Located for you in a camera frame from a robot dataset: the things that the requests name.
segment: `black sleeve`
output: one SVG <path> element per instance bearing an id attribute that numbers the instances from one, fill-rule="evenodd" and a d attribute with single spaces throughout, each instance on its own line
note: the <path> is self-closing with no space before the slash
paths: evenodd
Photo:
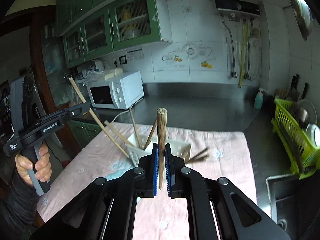
<path id="1" fill-rule="evenodd" d="M 0 214 L 17 235 L 33 223 L 38 200 L 34 187 L 25 184 L 15 169 L 9 192 L 0 200 Z"/>

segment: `metal screw cap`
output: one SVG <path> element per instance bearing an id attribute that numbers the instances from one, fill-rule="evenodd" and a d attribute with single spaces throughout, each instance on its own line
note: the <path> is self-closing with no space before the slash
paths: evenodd
<path id="1" fill-rule="evenodd" d="M 221 185 L 227 185 L 229 183 L 229 180 L 225 177 L 222 177 L 218 180 L 218 182 L 221 184 Z"/>
<path id="2" fill-rule="evenodd" d="M 191 170 L 188 167 L 183 167 L 183 168 L 181 168 L 181 172 L 184 174 L 189 174 L 191 172 Z"/>
<path id="3" fill-rule="evenodd" d="M 143 173 L 143 168 L 136 167 L 136 168 L 134 168 L 133 172 L 134 172 L 135 174 L 141 174 L 141 173 Z"/>
<path id="4" fill-rule="evenodd" d="M 101 185 L 105 184 L 106 181 L 107 180 L 105 178 L 100 177 L 100 178 L 96 178 L 94 182 L 96 185 L 101 186 Z"/>

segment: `soap dispenser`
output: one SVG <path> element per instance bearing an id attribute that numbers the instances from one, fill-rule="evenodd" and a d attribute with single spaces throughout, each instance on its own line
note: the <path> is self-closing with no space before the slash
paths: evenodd
<path id="1" fill-rule="evenodd" d="M 259 110 L 261 109 L 262 103 L 263 103 L 263 94 L 262 94 L 263 91 L 265 91 L 263 88 L 259 88 L 259 92 L 256 95 L 256 99 L 254 101 L 253 107 Z"/>

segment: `black cable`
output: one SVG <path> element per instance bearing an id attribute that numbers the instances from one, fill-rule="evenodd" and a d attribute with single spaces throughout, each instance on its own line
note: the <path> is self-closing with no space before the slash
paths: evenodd
<path id="1" fill-rule="evenodd" d="M 47 145 L 47 147 L 48 147 L 48 149 L 52 152 L 52 155 L 61 163 L 61 165 L 62 165 L 62 162 L 57 158 L 57 156 L 56 155 L 54 155 L 54 153 L 53 153 L 53 151 L 51 150 L 51 148 L 49 147 L 49 144 L 47 143 L 47 141 L 46 140 L 44 140 L 45 141 L 45 144 Z"/>

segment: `yellow gas hose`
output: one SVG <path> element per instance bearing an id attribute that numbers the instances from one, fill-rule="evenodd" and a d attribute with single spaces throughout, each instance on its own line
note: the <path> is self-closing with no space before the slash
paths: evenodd
<path id="1" fill-rule="evenodd" d="M 247 23 L 243 22 L 243 38 L 242 38 L 242 45 L 241 45 L 241 62 L 240 62 L 240 76 L 239 76 L 239 87 L 242 86 L 242 79 L 244 74 L 244 62 L 245 62 L 245 42 L 247 40 Z"/>

